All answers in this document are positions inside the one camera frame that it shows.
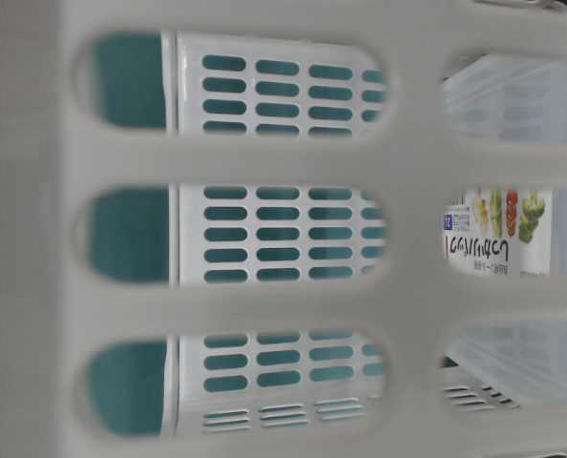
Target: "product label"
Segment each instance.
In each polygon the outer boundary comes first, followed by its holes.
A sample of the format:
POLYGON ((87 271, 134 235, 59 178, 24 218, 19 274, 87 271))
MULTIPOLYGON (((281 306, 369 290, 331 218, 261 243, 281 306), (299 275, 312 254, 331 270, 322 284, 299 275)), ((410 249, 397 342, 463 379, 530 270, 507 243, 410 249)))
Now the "product label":
POLYGON ((479 276, 549 275, 552 214, 550 189, 470 189, 446 209, 445 257, 479 276))

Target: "green vegetable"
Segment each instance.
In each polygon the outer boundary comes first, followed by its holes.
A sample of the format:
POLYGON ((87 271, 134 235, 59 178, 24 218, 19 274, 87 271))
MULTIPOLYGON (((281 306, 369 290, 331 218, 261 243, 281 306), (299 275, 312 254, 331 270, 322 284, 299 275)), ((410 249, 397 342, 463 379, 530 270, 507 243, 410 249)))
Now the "green vegetable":
POLYGON ((519 240, 524 243, 532 241, 538 220, 544 215, 544 198, 538 198, 538 192, 532 191, 528 198, 521 203, 523 213, 519 223, 519 240))

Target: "vegetable image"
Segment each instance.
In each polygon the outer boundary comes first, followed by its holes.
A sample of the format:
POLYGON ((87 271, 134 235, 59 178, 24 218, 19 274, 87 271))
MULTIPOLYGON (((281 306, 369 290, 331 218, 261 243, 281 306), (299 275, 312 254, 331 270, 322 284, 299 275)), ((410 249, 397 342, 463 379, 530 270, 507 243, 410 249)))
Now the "vegetable image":
POLYGON ((524 243, 532 241, 538 220, 544 215, 544 198, 538 198, 538 192, 532 191, 528 198, 521 203, 523 213, 519 223, 519 240, 524 243))
POLYGON ((481 189, 476 190, 476 196, 472 202, 472 212, 474 214, 474 219, 481 228, 481 235, 483 237, 487 236, 489 217, 487 213, 487 203, 485 199, 481 197, 481 189))
POLYGON ((490 196, 490 214, 492 219, 493 234, 502 237, 502 192, 499 189, 492 191, 490 196))
POLYGON ((516 190, 509 189, 506 193, 506 231, 509 233, 509 237, 515 236, 517 200, 516 190))

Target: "blue logo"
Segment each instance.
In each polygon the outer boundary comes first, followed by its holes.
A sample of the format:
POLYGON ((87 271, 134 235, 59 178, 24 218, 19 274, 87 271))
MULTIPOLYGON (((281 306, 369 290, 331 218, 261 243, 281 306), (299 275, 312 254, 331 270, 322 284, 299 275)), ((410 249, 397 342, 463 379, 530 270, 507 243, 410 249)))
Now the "blue logo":
POLYGON ((450 231, 453 229, 453 215, 445 215, 445 230, 450 231))

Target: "rectangular hole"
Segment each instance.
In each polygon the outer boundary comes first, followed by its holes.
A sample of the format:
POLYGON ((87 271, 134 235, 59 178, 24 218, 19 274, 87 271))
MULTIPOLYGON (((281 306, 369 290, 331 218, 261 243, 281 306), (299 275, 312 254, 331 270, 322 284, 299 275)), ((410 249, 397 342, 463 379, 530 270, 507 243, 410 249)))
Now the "rectangular hole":
POLYGON ((211 377, 203 383, 205 391, 218 393, 222 391, 239 391, 247 387, 247 379, 242 375, 228 377, 211 377))
POLYGON ((256 212, 256 216, 264 220, 297 219, 299 215, 296 207, 261 207, 256 212))
POLYGON ((351 377, 353 377, 353 368, 348 365, 316 367, 309 373, 309 378, 313 382, 331 382, 345 380, 351 377))
POLYGON ((348 345, 323 346, 309 351, 309 358, 313 361, 346 360, 352 356, 353 348, 348 345))
POLYGON ((241 94, 246 88, 247 85, 242 79, 215 77, 203 79, 203 89, 210 93, 241 94))
POLYGON ((247 217, 247 210, 243 207, 207 207, 204 215, 209 220, 239 221, 247 217))
POLYGON ((365 246, 362 248, 362 257, 369 260, 374 260, 375 258, 381 258, 383 256, 385 248, 383 246, 365 246))
POLYGON ((309 237, 314 240, 345 240, 351 239, 351 229, 348 227, 312 227, 309 237))
POLYGON ((332 121, 349 121, 353 111, 349 108, 311 107, 309 116, 313 119, 328 119, 332 121))
POLYGON ((256 113, 260 116, 296 117, 299 115, 299 107, 283 103, 259 103, 256 113))
POLYGON ((346 137, 351 136, 351 130, 341 127, 312 127, 309 129, 309 135, 316 137, 346 137))
POLYGON ((233 55, 205 55, 203 67, 208 70, 242 72, 245 70, 245 59, 233 55))
POLYGON ((300 359, 301 354, 296 350, 264 351, 256 357, 260 365, 295 364, 300 359))
POLYGON ((309 209, 311 219, 350 219, 351 209, 345 207, 313 207, 309 209))
POLYGON ((259 281, 294 281, 301 276, 299 269, 293 267, 282 267, 273 269, 261 269, 256 274, 259 281))
POLYGON ((362 79, 367 83, 383 84, 384 82, 383 73, 378 70, 366 70, 362 72, 362 79))
POLYGON ((207 121, 203 124, 203 130, 207 134, 243 135, 247 127, 242 122, 207 121))
POLYGON ((214 115, 243 115, 247 106, 239 100, 216 100, 212 98, 203 102, 203 109, 214 115))
POLYGON ((348 88, 335 88, 332 86, 311 86, 309 96, 326 100, 350 100, 353 92, 348 88))
POLYGON ((364 122, 375 122, 380 114, 381 112, 379 110, 364 110, 362 112, 362 120, 364 122))
POLYGON ((286 404, 282 406, 264 406, 261 407, 258 411, 260 413, 269 413, 269 412, 286 412, 288 410, 297 410, 299 408, 303 408, 302 404, 286 404))
POLYGON ((309 74, 314 78, 348 80, 353 76, 353 71, 347 67, 312 65, 309 74))
POLYGON ((312 267, 309 270, 309 277, 313 280, 346 279, 352 275, 353 270, 346 265, 312 267))
POLYGON ((349 339, 353 331, 349 329, 312 329, 309 337, 314 341, 332 341, 337 339, 349 339))
POLYGON ((210 227, 205 229, 208 241, 241 241, 247 239, 247 231, 242 227, 210 227))
POLYGON ((208 356, 203 362, 207 370, 235 369, 247 366, 247 357, 242 354, 208 356))
POLYGON ((256 92, 260 95, 275 95, 278 97, 296 97, 299 87, 292 83, 275 83, 273 81, 261 81, 256 85, 256 92))
POLYGON ((245 198, 247 190, 241 186, 208 186, 203 190, 207 198, 245 198))
POLYGON ((353 251, 346 246, 320 246, 309 250, 313 260, 348 260, 353 251))
POLYGON ((219 248, 205 251, 207 262, 243 262, 247 260, 247 252, 241 248, 219 248))
POLYGON ((258 376, 257 383, 261 387, 295 385, 301 380, 301 374, 296 370, 281 372, 264 372, 258 376))
POLYGON ((301 252, 296 248, 261 248, 256 257, 262 261, 297 260, 301 252))
POLYGON ((256 133, 259 135, 297 136, 299 132, 298 127, 283 124, 259 124, 256 126, 256 133))
POLYGON ((290 344, 297 342, 301 338, 299 331, 281 331, 281 332, 261 332, 258 337, 258 343, 261 345, 272 344, 290 344))
POLYGON ((205 337, 203 343, 207 348, 229 348, 247 344, 245 334, 213 334, 205 337))
POLYGON ((259 60, 256 62, 256 70, 259 73, 281 74, 294 76, 299 72, 298 64, 282 60, 259 60))
POLYGON ((386 101, 386 93, 383 91, 364 91, 362 99, 367 103, 384 103, 386 101))
POLYGON ((383 226, 365 227, 362 229, 362 237, 364 239, 384 239, 386 236, 386 228, 383 226))
POLYGON ((299 198, 297 188, 262 187, 256 191, 256 196, 265 200, 295 200, 299 198))
POLYGON ((260 240, 296 240, 300 234, 296 227, 263 227, 256 236, 260 240))
POLYGON ((203 278, 208 283, 242 283, 247 281, 247 272, 241 269, 208 270, 203 278))
POLYGON ((351 190, 347 188, 311 188, 309 197, 314 200, 350 200, 351 190))
POLYGON ((239 410, 223 410, 221 412, 209 412, 203 415, 203 418, 206 420, 210 420, 213 418, 226 418, 226 417, 238 417, 242 415, 247 415, 249 410, 246 408, 242 408, 239 410))

